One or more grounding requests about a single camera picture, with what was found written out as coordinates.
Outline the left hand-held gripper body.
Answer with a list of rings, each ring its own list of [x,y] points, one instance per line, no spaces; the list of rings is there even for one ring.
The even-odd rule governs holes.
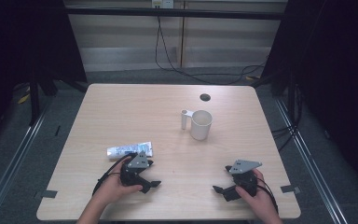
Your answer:
[[[149,159],[144,152],[130,153],[122,158],[123,163],[120,168],[120,180],[125,186],[141,185],[145,180],[140,173],[145,171],[149,165]]]

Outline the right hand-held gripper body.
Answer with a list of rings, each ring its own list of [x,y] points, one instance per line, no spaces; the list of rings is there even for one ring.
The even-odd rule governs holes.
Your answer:
[[[256,195],[257,190],[257,177],[253,173],[253,170],[262,163],[259,161],[246,161],[246,160],[236,160],[232,165],[230,174],[233,177],[235,183],[232,187],[232,190],[223,195],[227,202],[238,200],[241,196],[236,191],[236,187],[240,186],[245,189],[251,196]]]

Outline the white blue toothpaste tube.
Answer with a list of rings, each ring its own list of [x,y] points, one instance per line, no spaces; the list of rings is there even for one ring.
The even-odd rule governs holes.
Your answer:
[[[108,159],[119,159],[130,153],[144,152],[147,157],[153,156],[153,147],[151,142],[143,142],[132,145],[109,147],[106,150],[106,156]]]

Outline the white cup with handle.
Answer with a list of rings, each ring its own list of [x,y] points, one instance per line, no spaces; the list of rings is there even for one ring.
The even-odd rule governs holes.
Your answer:
[[[187,120],[191,119],[190,135],[199,141],[203,141],[208,137],[210,128],[213,123],[213,116],[205,110],[181,111],[181,128],[186,129]]]

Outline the person's left hand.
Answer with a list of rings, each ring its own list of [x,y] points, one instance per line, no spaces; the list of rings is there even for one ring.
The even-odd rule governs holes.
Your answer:
[[[141,185],[124,186],[120,180],[120,168],[123,161],[118,163],[109,173],[107,178],[103,181],[101,186],[97,189],[93,197],[103,199],[107,205],[118,201],[120,198],[140,191]]]

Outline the person's right hand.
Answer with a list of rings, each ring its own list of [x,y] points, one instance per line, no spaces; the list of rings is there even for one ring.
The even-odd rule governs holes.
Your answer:
[[[277,213],[272,200],[265,192],[266,185],[264,183],[264,176],[257,169],[254,169],[253,173],[257,177],[257,185],[260,186],[260,189],[257,190],[256,195],[251,196],[245,189],[240,186],[236,187],[236,191],[250,205],[252,211],[258,218],[262,213]]]

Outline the grey tape strip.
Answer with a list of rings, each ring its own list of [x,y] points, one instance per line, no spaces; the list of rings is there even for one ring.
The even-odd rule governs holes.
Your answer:
[[[294,187],[292,185],[281,186],[281,190],[282,193],[293,192],[294,194],[298,194],[301,192],[299,187]]]
[[[57,190],[41,190],[41,191],[37,191],[34,194],[34,198],[35,199],[42,199],[42,198],[51,198],[54,199],[57,195],[58,191]]]

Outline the black metal stand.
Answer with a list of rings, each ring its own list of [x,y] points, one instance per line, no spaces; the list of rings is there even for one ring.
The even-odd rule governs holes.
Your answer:
[[[31,120],[33,126],[40,115],[39,90],[46,96],[54,96],[58,89],[53,81],[53,75],[47,68],[33,70],[30,75]]]

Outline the black curtain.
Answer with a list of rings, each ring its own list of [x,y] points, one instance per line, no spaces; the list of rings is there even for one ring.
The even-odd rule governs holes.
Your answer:
[[[287,0],[261,82],[296,83],[358,173],[358,0]]]
[[[63,0],[0,0],[0,118],[21,83],[46,95],[56,80],[85,91],[80,52]]]

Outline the metal floor rail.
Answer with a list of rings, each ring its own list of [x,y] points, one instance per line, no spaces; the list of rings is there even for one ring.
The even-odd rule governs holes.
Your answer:
[[[312,157],[308,145],[302,137],[301,132],[295,127],[294,123],[289,119],[288,109],[284,101],[280,98],[275,100],[275,103],[280,111],[282,119],[286,128],[291,134],[291,139],[294,141],[296,148],[305,163],[307,170],[310,173],[310,177],[318,190],[324,205],[332,218],[334,224],[349,224],[345,218],[344,213],[337,202],[335,195],[327,185],[321,170],[316,164],[315,159]]]
[[[27,132],[21,139],[21,143],[18,145],[17,150],[8,164],[6,170],[0,177],[0,206],[7,196],[7,193],[13,183],[15,176],[20,170],[21,164],[23,163],[34,139],[36,138],[39,130],[44,122],[46,113],[48,112],[53,99],[48,98],[45,106],[43,107],[40,114],[36,117],[34,123],[28,127]]]

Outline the black horizontal frame bar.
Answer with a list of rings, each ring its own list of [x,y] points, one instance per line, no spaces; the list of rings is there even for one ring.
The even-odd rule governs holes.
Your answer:
[[[67,14],[115,15],[115,16],[156,16],[183,18],[219,18],[245,20],[275,20],[287,18],[284,13],[244,12],[196,9],[153,9],[153,8],[117,8],[117,7],[66,7]]]

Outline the white wall socket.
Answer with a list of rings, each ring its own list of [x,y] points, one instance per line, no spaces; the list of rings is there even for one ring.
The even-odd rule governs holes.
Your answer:
[[[173,9],[174,1],[173,0],[151,0],[152,8],[166,8]]]

